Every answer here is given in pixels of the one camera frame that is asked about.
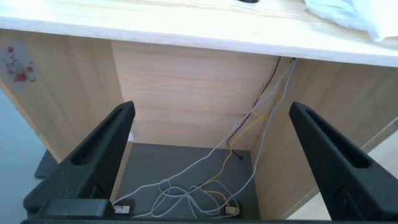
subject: desk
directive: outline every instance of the desk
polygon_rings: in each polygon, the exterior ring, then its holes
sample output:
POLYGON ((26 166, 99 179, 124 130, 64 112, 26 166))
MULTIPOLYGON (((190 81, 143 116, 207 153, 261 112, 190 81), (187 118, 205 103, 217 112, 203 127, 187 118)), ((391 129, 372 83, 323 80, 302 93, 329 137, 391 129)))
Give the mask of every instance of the desk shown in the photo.
MULTIPOLYGON (((24 88, 5 74, 0 85, 58 161, 127 100, 136 142, 214 147, 251 109, 279 56, 262 97, 302 58, 259 160, 262 218, 286 218, 317 192, 288 117, 293 100, 357 145, 368 142, 365 151, 396 130, 398 40, 375 44, 311 15, 302 0, 3 1, 0 28, 1 48, 21 41, 39 70, 24 88)), ((255 159, 265 124, 234 148, 255 159)))

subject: wire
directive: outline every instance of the wire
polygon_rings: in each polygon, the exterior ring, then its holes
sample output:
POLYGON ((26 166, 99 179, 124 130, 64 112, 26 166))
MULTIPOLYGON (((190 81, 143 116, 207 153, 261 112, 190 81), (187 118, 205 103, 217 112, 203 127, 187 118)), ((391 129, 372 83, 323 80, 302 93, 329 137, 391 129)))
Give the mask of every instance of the wire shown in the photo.
MULTIPOLYGON (((264 92, 264 90, 263 90, 263 91, 260 93, 260 95, 257 97, 257 100, 259 99, 259 97, 261 96, 261 94, 262 94, 263 92, 264 92)), ((255 111, 253 111, 252 113, 253 113, 254 115, 257 116, 257 119, 256 119, 255 121, 253 121, 253 122, 252 122, 243 132, 241 132, 236 138, 233 139, 233 141, 232 141, 232 143, 231 143, 231 146, 229 147, 229 154, 228 154, 228 156, 225 158, 224 163, 223 163, 223 165, 221 166, 221 170, 220 170, 216 175, 214 175, 212 178, 208 179, 205 183, 207 183, 207 182, 209 182, 209 181, 211 181, 211 180, 217 178, 219 175, 221 175, 221 174, 223 173, 224 168, 225 168, 225 164, 227 163, 228 159, 229 159, 229 158, 231 157, 231 155, 232 155, 232 147, 233 147, 234 143, 235 143, 246 131, 248 131, 249 129, 251 129, 258 121, 260 121, 261 119, 263 119, 263 120, 268 119, 267 116, 260 116, 260 115, 257 114, 257 112, 255 112, 255 111)), ((221 192, 213 192, 213 193, 221 194, 221 195, 223 196, 224 200, 226 201, 225 196, 224 196, 221 192)))
MULTIPOLYGON (((264 128, 264 130, 263 130, 263 132, 262 132, 261 145, 260 145, 259 151, 258 151, 258 153, 257 153, 256 162, 254 163, 254 170, 253 170, 252 175, 250 176, 250 178, 248 179, 248 181, 241 187, 240 190, 238 190, 235 194, 231 194, 231 196, 227 199, 227 201, 226 201, 224 204, 222 204, 221 206, 219 206, 219 207, 217 207, 217 208, 214 208, 214 209, 211 209, 211 210, 203 210, 203 211, 202 211, 199 207, 197 207, 198 209, 201 210, 201 212, 207 213, 207 214, 209 214, 209 213, 211 213, 211 212, 219 212, 219 210, 220 210, 221 208, 223 208, 223 207, 228 203, 228 201, 231 200, 231 199, 233 199, 233 200, 235 201, 235 203, 236 203, 236 200, 235 200, 234 196, 236 196, 237 194, 239 194, 240 192, 242 192, 242 190, 243 190, 243 189, 250 183, 250 181, 253 179, 253 177, 254 177, 254 175, 256 174, 256 171, 257 171, 257 164, 258 164, 258 161, 259 161, 259 158, 260 158, 262 149, 264 148, 265 133, 267 132, 268 127, 269 127, 269 124, 271 123, 271 121, 272 121, 272 119, 273 119, 273 117, 274 117, 275 111, 279 108, 280 104, 283 102, 283 100, 284 100, 284 98, 285 98, 285 95, 286 95, 286 92, 287 92, 287 87, 288 87, 288 85, 289 85, 289 83, 290 83, 291 74, 293 73, 293 70, 294 70, 294 68, 295 68, 296 63, 297 63, 297 59, 294 60, 293 63, 291 64, 291 66, 292 66, 292 71, 291 71, 290 73, 289 73, 289 71, 286 71, 286 72, 284 73, 284 75, 282 76, 282 78, 280 79, 280 80, 284 80, 284 79, 285 79, 285 75, 288 74, 288 79, 287 79, 287 82, 286 82, 285 87, 284 87, 284 92, 283 92, 282 98, 278 101, 278 103, 275 105, 274 109, 272 110, 271 115, 269 116, 268 123, 266 124, 266 127, 264 128)), ((200 189, 202 186, 204 186, 204 185, 206 185, 206 184, 208 184, 208 183, 202 184, 200 187, 195 188, 195 190, 200 189)), ((180 198, 180 199, 172 206, 172 208, 174 208, 174 207, 176 206, 176 204, 179 203, 179 201, 181 201, 181 199, 182 199, 182 198, 180 198)), ((220 216, 220 217, 213 217, 213 218, 223 218, 223 217, 230 217, 230 216, 220 216)))
POLYGON ((188 166, 187 168, 185 168, 185 169, 182 170, 181 172, 179 172, 179 173, 177 173, 177 174, 175 174, 175 175, 169 177, 168 179, 162 179, 162 180, 161 180, 160 182, 158 182, 158 183, 146 184, 146 185, 140 186, 140 187, 137 188, 135 191, 133 191, 133 192, 131 192, 131 193, 129 193, 129 194, 127 194, 127 195, 125 195, 125 196, 123 196, 123 197, 117 199, 116 201, 114 201, 114 202, 113 202, 113 205, 116 204, 117 202, 119 202, 120 200, 126 198, 126 197, 130 197, 130 196, 134 195, 134 194, 135 194, 136 192, 138 192, 140 189, 143 189, 143 188, 145 188, 145 187, 152 187, 152 186, 158 185, 158 187, 160 188, 160 184, 163 184, 163 183, 165 183, 165 182, 168 182, 169 185, 171 185, 171 184, 170 184, 170 180, 171 180, 171 179, 173 179, 174 177, 177 177, 177 176, 183 174, 184 172, 186 172, 187 170, 189 170, 191 167, 195 166, 196 164, 198 164, 198 163, 201 162, 202 160, 204 160, 204 159, 210 157, 211 154, 212 154, 224 141, 226 141, 226 139, 227 139, 228 137, 231 136, 231 134, 233 133, 233 131, 236 130, 236 127, 237 127, 237 126, 241 125, 241 124, 247 119, 247 117, 248 117, 259 105, 261 105, 261 104, 262 104, 264 101, 266 101, 271 95, 274 94, 274 92, 276 91, 277 87, 279 86, 279 84, 281 83, 281 81, 284 79, 285 74, 288 73, 288 71, 291 69, 290 75, 289 75, 288 80, 287 80, 287 82, 286 82, 286 84, 285 84, 284 94, 283 94, 281 100, 278 102, 278 104, 276 104, 276 106, 275 106, 274 109, 272 110, 272 113, 271 113, 271 115, 269 116, 269 122, 266 124, 266 127, 265 127, 265 129, 264 129, 264 131, 263 131, 263 133, 262 133, 262 142, 261 142, 261 146, 260 146, 259 152, 257 153, 257 159, 256 159, 256 163, 255 163, 255 165, 254 165, 253 174, 252 174, 252 176, 248 179, 248 181, 242 186, 242 188, 241 188, 239 191, 237 191, 235 194, 230 194, 230 192, 228 191, 228 189, 227 189, 224 185, 222 185, 222 183, 219 182, 218 180, 211 180, 211 181, 209 181, 209 182, 207 182, 207 183, 202 184, 202 185, 199 186, 199 187, 191 186, 191 187, 189 188, 188 192, 185 191, 184 189, 179 188, 179 187, 170 186, 168 189, 162 191, 162 193, 158 196, 157 200, 156 200, 155 203, 153 204, 152 209, 151 209, 151 211, 150 211, 149 213, 145 213, 145 214, 138 215, 138 216, 135 216, 135 217, 143 217, 143 216, 145 216, 145 215, 152 215, 153 217, 161 217, 161 216, 165 215, 166 213, 168 213, 169 211, 171 211, 171 209, 173 209, 173 208, 176 206, 176 204, 179 203, 179 201, 181 201, 183 198, 186 198, 186 197, 189 198, 190 203, 192 203, 192 205, 194 205, 194 206, 195 206, 199 211, 201 211, 202 213, 206 213, 206 214, 209 214, 209 215, 214 215, 216 212, 219 213, 220 210, 221 210, 231 199, 234 199, 234 196, 237 195, 237 194, 239 194, 239 193, 247 186, 247 184, 251 181, 251 179, 254 177, 254 174, 256 173, 256 169, 257 169, 257 163, 258 163, 258 160, 259 160, 259 155, 261 154, 262 148, 263 148, 263 146, 264 146, 265 133, 266 133, 268 127, 269 127, 269 124, 271 123, 271 120, 272 120, 272 118, 273 118, 273 116, 274 116, 274 113, 275 113, 276 109, 279 107, 279 105, 281 104, 281 102, 283 101, 283 99, 284 99, 284 97, 285 97, 285 94, 286 94, 286 91, 287 91, 287 86, 289 85, 289 81, 290 81, 290 78, 291 78, 291 74, 292 74, 292 71, 294 70, 294 67, 295 67, 295 64, 296 64, 296 63, 297 63, 297 60, 294 60, 294 61, 289 65, 288 69, 284 72, 284 74, 281 76, 281 78, 277 81, 275 87, 271 90, 271 92, 270 92, 266 97, 264 97, 262 100, 260 100, 260 101, 258 102, 258 104, 256 104, 256 105, 246 114, 246 116, 245 116, 240 122, 236 123, 236 124, 234 125, 233 129, 231 130, 231 132, 230 132, 224 139, 222 139, 221 142, 220 142, 216 147, 214 147, 214 148, 208 153, 207 156, 202 157, 201 159, 197 160, 196 162, 194 162, 193 164, 191 164, 190 166, 188 166), (205 186, 206 184, 209 184, 209 183, 211 183, 211 182, 218 182, 218 183, 220 183, 220 184, 224 187, 224 189, 230 194, 230 196, 229 196, 229 198, 227 199, 227 201, 225 201, 225 203, 222 204, 221 206, 218 206, 217 208, 214 208, 214 209, 211 209, 211 210, 203 210, 203 209, 201 209, 201 208, 197 205, 196 201, 192 198, 192 196, 191 196, 190 194, 191 194, 192 192, 196 191, 196 190, 201 190, 202 192, 204 192, 205 194, 207 194, 209 197, 211 197, 212 199, 214 199, 209 193, 207 193, 207 192, 205 192, 204 190, 201 189, 203 186, 205 186), (172 189, 181 190, 181 191, 184 192, 184 194, 181 194, 181 195, 170 195, 170 190, 172 190, 172 189), (155 210, 156 208, 159 207, 159 205, 164 201, 164 199, 165 199, 166 197, 176 197, 176 198, 178 197, 179 199, 176 201, 175 205, 173 205, 173 206, 172 206, 170 209, 168 209, 165 213, 160 214, 160 215, 155 215, 155 214, 154 214, 154 210, 155 210))
MULTIPOLYGON (((257 120, 253 121, 244 131, 242 131, 231 143, 231 145, 233 146, 233 144, 235 143, 235 141, 237 141, 246 131, 248 131, 250 128, 252 128, 259 120, 261 120, 262 117, 258 118, 257 120)), ((223 166, 221 167, 221 170, 218 172, 218 174, 216 174, 215 176, 213 176, 212 178, 208 179, 205 181, 205 183, 217 178, 224 170, 225 164, 228 161, 229 157, 231 157, 232 153, 229 152, 228 156, 226 157, 226 159, 224 160, 223 166)))
MULTIPOLYGON (((272 73, 271 73, 271 77, 268 79, 268 82, 266 83, 266 85, 264 86, 264 88, 262 89, 262 91, 260 92, 260 94, 258 94, 258 96, 257 96, 257 98, 256 98, 256 100, 255 100, 255 102, 254 102, 254 104, 253 104, 253 107, 255 107, 255 105, 256 105, 256 103, 259 101, 261 95, 264 93, 264 91, 267 89, 267 87, 268 87, 269 84, 271 83, 271 80, 272 80, 272 78, 275 76, 276 70, 278 69, 279 62, 280 62, 281 58, 282 58, 282 57, 279 56, 278 61, 277 61, 276 65, 275 65, 275 67, 274 67, 274 70, 273 70, 272 73)), ((244 119, 244 121, 241 123, 241 125, 234 131, 234 133, 233 133, 233 134, 228 138, 228 140, 226 141, 226 145, 228 146, 228 148, 232 148, 232 147, 229 145, 229 141, 230 141, 231 138, 239 131, 239 129, 242 128, 243 124, 248 120, 249 116, 247 116, 247 117, 244 119)))

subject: grey floor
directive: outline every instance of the grey floor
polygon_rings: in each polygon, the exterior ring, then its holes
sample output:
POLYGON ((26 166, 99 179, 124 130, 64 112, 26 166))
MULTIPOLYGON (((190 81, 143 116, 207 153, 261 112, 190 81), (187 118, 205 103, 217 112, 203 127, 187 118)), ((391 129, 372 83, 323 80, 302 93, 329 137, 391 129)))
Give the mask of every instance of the grey floor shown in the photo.
MULTIPOLYGON (((134 144, 133 149, 127 163, 126 171, 119 190, 119 197, 126 195, 139 186, 144 184, 156 183, 163 178, 168 178, 199 158, 207 155, 210 149, 198 147, 180 147, 180 146, 162 146, 153 144, 134 144)), ((192 167, 186 173, 172 179, 172 185, 177 185, 188 189, 191 185, 200 185, 208 178, 217 174, 220 170, 225 157, 228 155, 228 150, 218 149, 209 158, 201 161, 196 166, 192 167)), ((237 151, 243 160, 239 160, 236 156, 232 156, 224 172, 219 176, 220 180, 231 193, 237 192, 249 179, 252 174, 252 165, 249 151, 237 151)), ((219 190, 224 194, 226 192, 217 184, 209 184, 206 190, 219 190)), ((150 210, 155 198, 159 195, 157 187, 148 187, 138 191, 129 200, 121 203, 134 202, 134 214, 146 213, 150 210)), ((224 201, 221 197, 215 195, 218 203, 222 204, 224 201)), ((215 208, 216 205, 211 199, 201 193, 197 194, 198 204, 204 209, 215 208)), ((260 219, 259 208, 257 203, 256 189, 254 180, 236 196, 242 204, 243 218, 260 219)), ((174 199, 167 198, 164 204, 159 206, 155 214, 166 211, 174 199)), ((195 210, 199 218, 208 218, 208 215, 199 214, 195 210)), ((163 218, 177 218, 177 219, 191 219, 194 218, 187 199, 183 199, 170 213, 163 218)))

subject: black object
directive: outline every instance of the black object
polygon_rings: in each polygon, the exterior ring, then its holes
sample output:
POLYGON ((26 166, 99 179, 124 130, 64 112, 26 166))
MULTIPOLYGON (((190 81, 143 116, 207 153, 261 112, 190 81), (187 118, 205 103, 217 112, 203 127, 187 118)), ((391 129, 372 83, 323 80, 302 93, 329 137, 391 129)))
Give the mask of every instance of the black object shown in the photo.
MULTIPOLYGON (((109 197, 134 115, 131 101, 115 108, 25 198, 24 206, 29 219, 23 223, 186 223, 114 216, 109 197)), ((397 220, 397 179, 309 107, 293 102, 289 115, 332 220, 397 220)), ((303 223, 296 220, 261 222, 303 223)))
POLYGON ((246 2, 246 3, 256 3, 259 0, 239 0, 239 1, 246 2))
MULTIPOLYGON (((117 106, 59 163, 54 172, 24 199, 28 216, 36 215, 43 207, 54 216, 56 209, 49 206, 56 205, 59 208, 62 204, 71 210, 61 212, 58 209, 59 215, 73 214, 74 207, 79 207, 79 203, 86 203, 86 198, 105 199, 113 209, 109 198, 135 115, 132 101, 117 106), (66 198, 73 200, 59 201, 66 198)), ((103 206, 103 200, 96 204, 103 206)), ((83 211, 87 211, 87 215, 92 214, 92 208, 83 211)), ((46 213, 41 212, 39 216, 45 217, 46 213)))
POLYGON ((311 108, 293 102, 297 136, 332 220, 398 220, 398 180, 311 108))
POLYGON ((38 179, 44 179, 48 177, 55 170, 57 165, 58 162, 54 159, 49 150, 46 150, 42 160, 39 163, 39 166, 37 166, 34 177, 38 179))

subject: desk back panel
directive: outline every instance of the desk back panel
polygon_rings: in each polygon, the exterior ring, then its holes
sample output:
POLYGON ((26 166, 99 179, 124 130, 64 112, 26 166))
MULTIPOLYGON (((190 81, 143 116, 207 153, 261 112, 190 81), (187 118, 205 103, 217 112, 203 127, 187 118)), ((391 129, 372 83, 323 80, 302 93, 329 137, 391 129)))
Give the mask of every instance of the desk back panel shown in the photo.
MULTIPOLYGON (((112 48, 123 100, 136 105, 135 141, 176 146, 215 147, 252 108, 278 59, 123 41, 112 48)), ((249 150, 259 128, 234 148, 249 150)))

